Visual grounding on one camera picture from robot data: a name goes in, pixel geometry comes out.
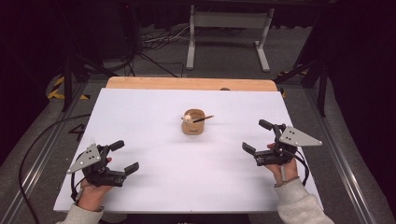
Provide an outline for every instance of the wire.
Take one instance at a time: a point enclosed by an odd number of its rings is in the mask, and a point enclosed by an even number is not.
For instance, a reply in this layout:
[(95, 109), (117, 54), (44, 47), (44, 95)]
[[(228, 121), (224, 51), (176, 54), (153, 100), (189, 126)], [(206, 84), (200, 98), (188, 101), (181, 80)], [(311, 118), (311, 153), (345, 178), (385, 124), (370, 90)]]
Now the wire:
[(187, 29), (190, 26), (186, 26), (182, 30), (178, 31), (176, 34), (169, 33), (168, 35), (163, 35), (163, 32), (158, 35), (157, 37), (154, 37), (154, 35), (151, 35), (149, 33), (146, 33), (144, 35), (150, 35), (151, 38), (143, 38), (142, 43), (142, 49), (148, 50), (148, 49), (162, 49), (163, 47), (167, 46), (170, 43), (175, 43), (180, 39), (185, 39), (189, 40), (188, 38), (185, 38), (184, 35), (187, 33)]
[[(124, 67), (128, 66), (128, 63), (131, 62), (132, 58), (133, 57), (127, 57), (127, 61), (125, 63), (121, 63), (121, 64), (115, 65), (113, 67), (104, 67), (104, 68), (106, 70), (108, 70), (108, 71), (111, 71), (111, 72), (118, 71), (121, 68), (124, 68)], [(97, 71), (96, 69), (85, 67), (85, 66), (84, 66), (84, 68), (85, 68), (85, 70), (87, 70), (91, 74), (101, 74), (101, 72)]]
[[(80, 153), (78, 156), (77, 156), (77, 158), (76, 158), (76, 160), (78, 160), (78, 158), (83, 154), (84, 152), (82, 152), (82, 153)], [(71, 190), (72, 190), (72, 199), (73, 199), (73, 201), (74, 202), (76, 202), (76, 200), (77, 200), (77, 195), (78, 195), (78, 193), (77, 193), (77, 186), (82, 182), (82, 180), (84, 179), (84, 178), (82, 178), (80, 181), (78, 181), (78, 183), (75, 185), (74, 183), (75, 183), (75, 175), (76, 175), (76, 173), (72, 173), (72, 175), (71, 175), (71, 180), (70, 180), (70, 185), (71, 185)]]
[(142, 53), (142, 52), (138, 52), (139, 56), (144, 59), (147, 60), (149, 62), (154, 63), (155, 65), (159, 66), (161, 69), (163, 69), (164, 71), (166, 71), (167, 73), (169, 73), (170, 75), (172, 75), (173, 77), (178, 77), (177, 75), (175, 75), (174, 73), (172, 73), (171, 71), (167, 70), (166, 68), (162, 67), (160, 64), (154, 62), (154, 60), (152, 60), (149, 56), (147, 56), (146, 54)]
[(29, 199), (26, 196), (26, 193), (24, 192), (23, 185), (22, 185), (22, 168), (23, 168), (23, 165), (24, 165), (24, 163), (26, 161), (26, 158), (27, 158), (28, 154), (30, 153), (30, 151), (32, 150), (33, 146), (38, 141), (38, 139), (40, 139), (44, 135), (44, 133), (46, 133), (49, 129), (51, 129), (55, 125), (60, 124), (60, 123), (65, 122), (65, 121), (72, 120), (72, 119), (85, 118), (85, 117), (88, 117), (90, 115), (91, 114), (84, 114), (84, 115), (79, 115), (79, 116), (71, 117), (71, 118), (68, 118), (68, 119), (61, 119), (59, 121), (56, 121), (55, 123), (53, 123), (49, 127), (47, 127), (41, 134), (39, 134), (38, 137), (35, 139), (35, 141), (32, 143), (32, 145), (30, 145), (29, 149), (26, 151), (26, 153), (25, 153), (25, 155), (24, 155), (24, 157), (22, 159), (21, 165), (20, 165), (18, 180), (19, 180), (19, 184), (20, 184), (19, 187), (20, 187), (21, 195), (22, 195), (23, 199), (25, 200), (30, 212), (32, 213), (33, 218), (35, 219), (35, 224), (39, 224), (40, 222), (39, 222), (38, 217), (37, 217), (37, 215), (35, 213), (35, 210), (33, 209), (32, 205), (30, 205), (30, 203), (29, 203)]
[(134, 75), (134, 77), (135, 77), (136, 74), (134, 73), (134, 60), (131, 60), (131, 62), (132, 62), (132, 66), (131, 66), (130, 63), (128, 63), (128, 66), (129, 66), (129, 68), (131, 69), (131, 70), (129, 70), (128, 76), (129, 76), (129, 74), (132, 73), (132, 74)]
[(297, 153), (300, 154), (300, 156), (301, 156), (301, 158), (303, 159), (303, 161), (305, 161), (305, 158), (304, 158), (303, 154), (301, 154), (300, 151), (297, 151)]
[(181, 72), (180, 72), (180, 77), (183, 77), (184, 73), (184, 63), (158, 63), (158, 64), (180, 64), (181, 66)]
[(303, 185), (305, 186), (306, 180), (309, 177), (309, 168), (308, 168), (308, 165), (305, 162), (305, 159), (301, 159), (300, 157), (296, 156), (295, 154), (292, 154), (291, 152), (288, 152), (287, 150), (284, 150), (283, 152), (285, 154), (288, 154), (288, 155), (294, 157), (297, 161), (299, 161), (305, 167), (305, 178), (304, 178), (304, 181), (303, 181)]

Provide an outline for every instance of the black stand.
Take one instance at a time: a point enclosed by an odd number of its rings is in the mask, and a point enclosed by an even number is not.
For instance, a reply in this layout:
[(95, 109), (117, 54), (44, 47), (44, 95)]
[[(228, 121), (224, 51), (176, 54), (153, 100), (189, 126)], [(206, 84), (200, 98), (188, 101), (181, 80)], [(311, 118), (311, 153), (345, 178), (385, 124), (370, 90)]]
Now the black stand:
[(84, 67), (84, 64), (91, 66), (97, 71), (105, 74), (108, 77), (117, 77), (118, 75), (105, 69), (103, 66), (98, 65), (91, 60), (69, 51), (64, 55), (64, 108), (63, 112), (71, 105), (73, 101), (73, 85), (72, 76), (75, 75), (78, 82), (87, 82), (89, 75)]
[(322, 117), (326, 117), (324, 113), (324, 101), (326, 96), (326, 85), (327, 85), (327, 69), (325, 62), (313, 61), (304, 65), (300, 65), (288, 73), (283, 73), (282, 76), (273, 79), (275, 84), (282, 83), (283, 81), (299, 75), (306, 69), (309, 69), (305, 77), (301, 81), (303, 88), (312, 88), (315, 82), (320, 77), (319, 82), (319, 93), (318, 93), (318, 110)]

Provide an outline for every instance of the white sleeve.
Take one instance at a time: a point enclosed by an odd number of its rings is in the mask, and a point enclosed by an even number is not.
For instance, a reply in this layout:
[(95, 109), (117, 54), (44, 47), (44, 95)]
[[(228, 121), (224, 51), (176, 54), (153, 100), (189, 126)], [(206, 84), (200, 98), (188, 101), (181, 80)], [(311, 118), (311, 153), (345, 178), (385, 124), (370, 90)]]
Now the white sleeve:
[(97, 224), (102, 218), (102, 215), (103, 210), (101, 212), (91, 212), (72, 204), (66, 219), (63, 222), (58, 222), (57, 224)]
[(275, 188), (279, 197), (277, 212), (286, 224), (333, 224), (318, 204), (315, 195), (309, 194), (300, 179)]

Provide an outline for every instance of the metal stand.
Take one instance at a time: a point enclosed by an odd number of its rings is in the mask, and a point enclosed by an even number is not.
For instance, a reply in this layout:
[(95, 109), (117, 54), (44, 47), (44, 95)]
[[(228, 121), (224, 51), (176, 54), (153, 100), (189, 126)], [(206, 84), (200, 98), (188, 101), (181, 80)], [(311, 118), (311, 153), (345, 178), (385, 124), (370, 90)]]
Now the metal stand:
[(187, 54), (187, 70), (194, 67), (195, 54), (195, 27), (233, 27), (233, 28), (253, 28), (262, 29), (262, 38), (255, 41), (257, 53), (263, 72), (269, 72), (267, 58), (265, 57), (263, 46), (265, 38), (273, 18), (274, 9), (269, 9), (268, 13), (222, 13), (222, 12), (196, 12), (195, 6), (191, 6), (190, 13), (190, 43), (189, 52)]
[(118, 75), (105, 69), (91, 60), (79, 55), (68, 54), (64, 56), (64, 108), (63, 112), (71, 105), (73, 101), (73, 85), (72, 75), (75, 75), (78, 82), (87, 82), (89, 79), (88, 73), (84, 64), (91, 66), (97, 71), (105, 74), (108, 77), (117, 77)]
[(301, 81), (301, 84), (304, 88), (312, 88), (315, 85), (315, 82), (320, 77), (319, 82), (319, 93), (318, 93), (318, 110), (322, 117), (326, 117), (324, 113), (324, 101), (326, 96), (326, 85), (327, 85), (327, 69), (325, 62), (323, 61), (313, 61), (304, 65), (297, 66), (295, 69), (291, 70), (288, 73), (283, 73), (283, 76), (277, 77), (273, 79), (275, 84), (282, 83), (283, 81), (294, 77), (306, 69), (309, 69), (306, 73), (305, 77)]

